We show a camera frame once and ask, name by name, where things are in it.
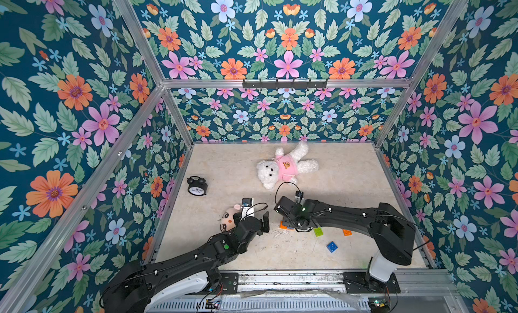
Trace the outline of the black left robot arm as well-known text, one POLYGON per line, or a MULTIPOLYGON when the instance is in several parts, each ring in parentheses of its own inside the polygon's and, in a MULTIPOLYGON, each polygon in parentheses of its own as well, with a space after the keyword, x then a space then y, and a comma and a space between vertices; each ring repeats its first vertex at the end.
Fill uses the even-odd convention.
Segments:
POLYGON ((100 297, 105 312, 144 312, 167 288, 178 295, 195 294, 220 285, 219 267, 248 250, 255 236, 268 233, 269 212, 261 219, 247 216, 231 230, 218 233, 198 248, 159 263, 125 264, 100 297))

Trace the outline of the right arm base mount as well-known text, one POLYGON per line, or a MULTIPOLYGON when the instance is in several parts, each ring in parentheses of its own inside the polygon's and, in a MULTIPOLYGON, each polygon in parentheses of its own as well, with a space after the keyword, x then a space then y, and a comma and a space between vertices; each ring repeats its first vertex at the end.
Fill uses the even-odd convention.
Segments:
POLYGON ((396 278, 397 265, 377 252, 369 261, 366 271, 345 271, 343 281, 351 294, 400 294, 396 278))

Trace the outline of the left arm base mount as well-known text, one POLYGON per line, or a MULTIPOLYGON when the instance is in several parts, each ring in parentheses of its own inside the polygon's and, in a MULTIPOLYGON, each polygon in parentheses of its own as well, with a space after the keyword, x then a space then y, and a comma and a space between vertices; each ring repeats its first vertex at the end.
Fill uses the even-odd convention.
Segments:
POLYGON ((236 294, 240 275, 238 273, 223 273, 219 271, 209 275, 207 272, 195 273, 178 282, 167 286, 151 298, 151 302, 144 309, 151 312, 158 309, 167 302, 171 302, 185 295, 210 294, 216 291, 217 294, 236 294))

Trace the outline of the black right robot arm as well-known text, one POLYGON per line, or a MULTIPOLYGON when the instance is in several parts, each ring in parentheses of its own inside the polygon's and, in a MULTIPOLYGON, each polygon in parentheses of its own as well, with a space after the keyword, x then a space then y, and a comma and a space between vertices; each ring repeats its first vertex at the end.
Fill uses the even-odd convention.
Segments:
POLYGON ((388 203, 381 202, 371 208, 352 208, 317 200, 295 202, 282 197, 274 210, 283 216, 288 227, 300 232, 337 228, 362 233, 376 242, 381 255, 388 261, 399 266, 409 266, 412 262, 415 224, 388 203))

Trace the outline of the green lego brick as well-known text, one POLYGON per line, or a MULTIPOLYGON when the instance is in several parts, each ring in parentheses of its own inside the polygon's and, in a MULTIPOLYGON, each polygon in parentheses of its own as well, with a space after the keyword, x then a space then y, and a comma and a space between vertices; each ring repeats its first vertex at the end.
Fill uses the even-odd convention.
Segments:
POLYGON ((313 232, 314 232, 314 234, 315 234, 315 236, 316 236, 317 238, 318 238, 318 237, 321 237, 321 236, 323 236, 323 235, 324 235, 324 233, 323 233, 323 231, 322 231, 322 229, 321 229, 321 228, 316 228, 316 229, 314 229, 314 230, 313 230, 313 232))

